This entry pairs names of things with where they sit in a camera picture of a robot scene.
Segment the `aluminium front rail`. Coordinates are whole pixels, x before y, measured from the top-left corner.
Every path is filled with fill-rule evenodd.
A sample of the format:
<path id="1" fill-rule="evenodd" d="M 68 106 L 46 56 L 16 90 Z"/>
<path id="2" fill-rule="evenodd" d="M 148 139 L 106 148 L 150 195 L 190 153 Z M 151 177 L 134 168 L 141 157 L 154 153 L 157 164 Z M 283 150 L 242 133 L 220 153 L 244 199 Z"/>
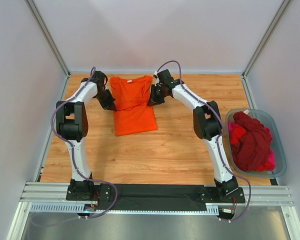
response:
<path id="1" fill-rule="evenodd" d="M 234 192 L 223 195 L 215 186 L 206 185 L 164 185 L 164 184 L 117 184 L 116 188 L 107 184 L 95 184 L 93 190 L 86 192 L 72 190 L 68 183 L 27 182 L 23 188 L 22 202 L 78 202 L 94 203 L 137 200 L 186 200 L 204 204 L 255 206 L 292 206 L 293 200 L 287 186 L 247 185 L 240 186 Z"/>

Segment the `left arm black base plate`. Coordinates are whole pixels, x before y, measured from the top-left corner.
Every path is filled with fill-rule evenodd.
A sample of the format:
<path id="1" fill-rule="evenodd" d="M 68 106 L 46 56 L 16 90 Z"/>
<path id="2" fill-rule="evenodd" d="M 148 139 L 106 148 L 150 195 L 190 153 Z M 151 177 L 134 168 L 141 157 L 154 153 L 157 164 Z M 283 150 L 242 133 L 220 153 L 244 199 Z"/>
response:
<path id="1" fill-rule="evenodd" d="M 79 185 L 69 185 L 65 199 L 67 201 L 101 201 L 109 202 L 116 195 L 115 189 L 109 184 L 93 184 L 80 182 Z"/>

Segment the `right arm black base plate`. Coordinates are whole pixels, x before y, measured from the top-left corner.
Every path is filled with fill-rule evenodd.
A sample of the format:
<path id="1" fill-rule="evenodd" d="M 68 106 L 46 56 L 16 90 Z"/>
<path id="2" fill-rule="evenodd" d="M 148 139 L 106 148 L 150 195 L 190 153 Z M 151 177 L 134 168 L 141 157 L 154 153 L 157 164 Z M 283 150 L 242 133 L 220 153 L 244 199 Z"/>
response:
<path id="1" fill-rule="evenodd" d="M 196 192 L 199 194 L 199 198 L 202 203 L 243 204 L 246 202 L 242 187 L 239 187 L 237 190 L 229 193 L 228 195 L 225 195 L 216 186 L 199 186 L 196 189 Z"/>

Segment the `left aluminium corner post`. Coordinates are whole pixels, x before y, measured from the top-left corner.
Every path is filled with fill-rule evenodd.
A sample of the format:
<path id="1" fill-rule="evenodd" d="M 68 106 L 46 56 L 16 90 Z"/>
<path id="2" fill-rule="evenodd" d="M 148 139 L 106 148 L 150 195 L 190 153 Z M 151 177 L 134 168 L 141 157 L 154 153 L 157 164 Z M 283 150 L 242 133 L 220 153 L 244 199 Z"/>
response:
<path id="1" fill-rule="evenodd" d="M 37 7 L 34 0 L 25 0 L 24 1 L 27 7 L 29 8 L 30 13 L 32 14 L 35 22 L 37 23 L 41 33 L 43 34 L 43 37 L 45 41 L 47 42 L 48 46 L 50 47 L 57 63 L 59 64 L 60 68 L 62 69 L 63 73 L 68 77 L 70 76 L 71 72 L 69 68 L 67 67 L 60 51 L 58 50 L 58 47 L 53 40 L 53 37 L 39 11 L 39 8 Z"/>

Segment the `black cloth strip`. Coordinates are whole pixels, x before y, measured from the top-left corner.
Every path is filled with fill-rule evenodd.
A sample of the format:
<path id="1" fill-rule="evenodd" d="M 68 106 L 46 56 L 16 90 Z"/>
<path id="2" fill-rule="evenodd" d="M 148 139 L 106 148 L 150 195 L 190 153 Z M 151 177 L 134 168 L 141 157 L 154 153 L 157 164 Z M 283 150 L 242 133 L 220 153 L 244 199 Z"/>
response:
<path id="1" fill-rule="evenodd" d="M 123 207 L 164 206 L 185 209 L 187 206 L 195 208 L 205 204 L 200 201 L 196 191 L 199 185 L 117 184 L 116 187 L 118 195 L 115 204 Z"/>

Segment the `aluminium corner post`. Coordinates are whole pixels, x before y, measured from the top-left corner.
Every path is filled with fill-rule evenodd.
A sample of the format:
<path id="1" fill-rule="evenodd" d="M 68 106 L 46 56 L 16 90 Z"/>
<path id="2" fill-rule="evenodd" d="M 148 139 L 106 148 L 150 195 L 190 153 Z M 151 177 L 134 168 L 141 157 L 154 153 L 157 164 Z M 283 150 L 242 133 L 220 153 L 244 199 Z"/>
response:
<path id="1" fill-rule="evenodd" d="M 274 17 L 272 18 L 255 51 L 253 52 L 250 60 L 248 61 L 244 71 L 241 74 L 243 79 L 246 78 L 253 69 L 255 63 L 257 62 L 267 43 L 271 39 L 273 33 L 275 32 L 276 28 L 278 27 L 280 21 L 282 20 L 283 16 L 285 15 L 292 2 L 292 0 L 283 0 L 280 3 L 277 11 L 274 14 Z"/>
<path id="2" fill-rule="evenodd" d="M 37 7 L 34 0 L 25 0 L 24 1 L 27 7 L 29 8 L 30 13 L 32 14 L 35 22 L 37 23 L 41 33 L 43 34 L 43 37 L 45 41 L 47 42 L 48 46 L 50 47 L 57 63 L 59 64 L 60 68 L 62 69 L 63 73 L 68 77 L 70 76 L 71 72 L 69 68 L 67 67 L 60 51 L 58 50 L 58 47 L 53 40 L 53 37 L 39 11 L 39 8 Z"/>

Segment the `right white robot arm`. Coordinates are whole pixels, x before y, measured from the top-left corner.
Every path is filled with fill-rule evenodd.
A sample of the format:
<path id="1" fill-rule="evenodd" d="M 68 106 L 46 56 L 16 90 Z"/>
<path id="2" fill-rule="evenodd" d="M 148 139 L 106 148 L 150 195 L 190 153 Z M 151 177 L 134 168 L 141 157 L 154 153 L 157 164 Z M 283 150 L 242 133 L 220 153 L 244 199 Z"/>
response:
<path id="1" fill-rule="evenodd" d="M 207 101 L 193 91 L 181 79 L 174 79 L 169 70 L 155 72 L 156 81 L 151 85 L 148 106 L 160 105 L 170 96 L 192 111 L 193 130 L 208 150 L 216 188 L 223 196 L 228 196 L 239 188 L 238 181 L 230 169 L 223 146 L 223 122 L 218 104 Z"/>

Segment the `orange t shirt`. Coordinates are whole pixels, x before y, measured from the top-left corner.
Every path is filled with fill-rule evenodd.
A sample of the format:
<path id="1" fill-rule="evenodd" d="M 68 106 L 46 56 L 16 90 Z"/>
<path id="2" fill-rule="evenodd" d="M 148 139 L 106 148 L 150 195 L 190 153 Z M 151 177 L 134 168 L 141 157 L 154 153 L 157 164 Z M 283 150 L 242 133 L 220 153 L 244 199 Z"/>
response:
<path id="1" fill-rule="evenodd" d="M 113 113 L 116 136 L 131 135 L 158 129 L 155 113 L 148 106 L 152 77 L 144 75 L 135 79 L 118 76 L 110 79 L 116 111 Z"/>

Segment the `right aluminium corner post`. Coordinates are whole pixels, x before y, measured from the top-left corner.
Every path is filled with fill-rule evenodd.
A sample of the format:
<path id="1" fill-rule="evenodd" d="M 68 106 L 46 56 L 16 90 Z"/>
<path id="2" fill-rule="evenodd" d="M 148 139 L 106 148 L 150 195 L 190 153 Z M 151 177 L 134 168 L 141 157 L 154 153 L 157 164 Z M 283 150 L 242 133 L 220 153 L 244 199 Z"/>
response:
<path id="1" fill-rule="evenodd" d="M 274 14 L 274 17 L 272 18 L 255 51 L 253 52 L 250 60 L 248 61 L 244 71 L 241 74 L 243 79 L 246 78 L 253 69 L 255 63 L 257 62 L 267 43 L 271 39 L 273 33 L 275 32 L 276 28 L 278 27 L 280 21 L 282 20 L 283 16 L 285 15 L 292 2 L 292 0 L 283 0 L 280 3 L 277 11 Z"/>

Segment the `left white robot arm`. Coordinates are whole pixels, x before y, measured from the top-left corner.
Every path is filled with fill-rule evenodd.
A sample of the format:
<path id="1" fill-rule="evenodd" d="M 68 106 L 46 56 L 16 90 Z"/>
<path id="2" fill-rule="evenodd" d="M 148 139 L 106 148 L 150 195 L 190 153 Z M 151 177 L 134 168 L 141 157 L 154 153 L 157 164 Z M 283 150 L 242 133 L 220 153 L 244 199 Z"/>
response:
<path id="1" fill-rule="evenodd" d="M 51 116 L 51 129 L 64 141 L 69 152 L 72 181 L 107 183 L 104 180 L 93 179 L 86 152 L 86 136 L 89 131 L 86 107 L 89 102 L 96 99 L 104 110 L 117 110 L 115 98 L 106 86 L 107 82 L 106 74 L 93 67 L 90 76 L 82 79 L 73 95 L 56 103 Z"/>

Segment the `clear plastic basket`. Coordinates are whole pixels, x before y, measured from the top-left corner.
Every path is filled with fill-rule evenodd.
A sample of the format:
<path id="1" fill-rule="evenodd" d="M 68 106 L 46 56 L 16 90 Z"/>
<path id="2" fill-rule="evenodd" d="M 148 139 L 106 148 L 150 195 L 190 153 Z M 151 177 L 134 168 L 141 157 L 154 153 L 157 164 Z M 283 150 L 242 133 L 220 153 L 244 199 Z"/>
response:
<path id="1" fill-rule="evenodd" d="M 236 108 L 226 114 L 230 160 L 235 170 L 252 177 L 278 178 L 287 170 L 273 118 L 257 109 Z"/>

